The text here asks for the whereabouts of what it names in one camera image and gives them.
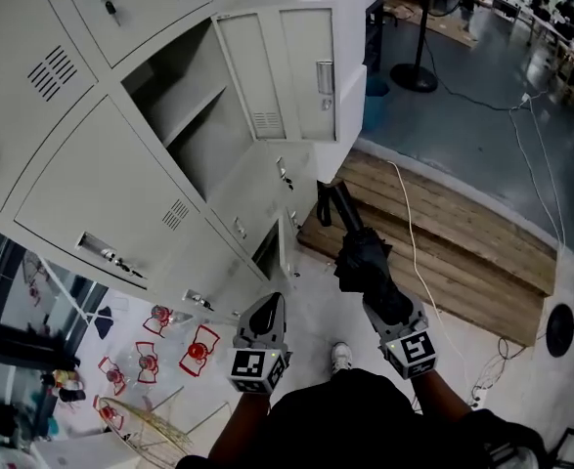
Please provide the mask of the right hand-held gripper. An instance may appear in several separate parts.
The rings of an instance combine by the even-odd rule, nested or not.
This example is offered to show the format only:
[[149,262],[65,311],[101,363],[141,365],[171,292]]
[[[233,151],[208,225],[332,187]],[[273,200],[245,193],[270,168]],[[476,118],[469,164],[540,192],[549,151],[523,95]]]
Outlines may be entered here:
[[437,352],[423,301],[412,291],[406,291],[405,295],[413,306],[407,323],[386,323],[379,316],[379,303],[375,298],[363,296],[363,308],[379,336],[378,348],[384,358],[403,379],[411,380],[435,368]]

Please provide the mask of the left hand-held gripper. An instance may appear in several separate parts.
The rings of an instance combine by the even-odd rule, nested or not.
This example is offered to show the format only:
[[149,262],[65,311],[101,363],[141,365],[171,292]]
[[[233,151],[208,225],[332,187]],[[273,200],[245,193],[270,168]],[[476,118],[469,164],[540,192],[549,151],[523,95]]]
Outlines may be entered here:
[[240,393],[271,395],[288,368],[286,300],[282,293],[261,297],[241,316],[228,350],[228,380]]

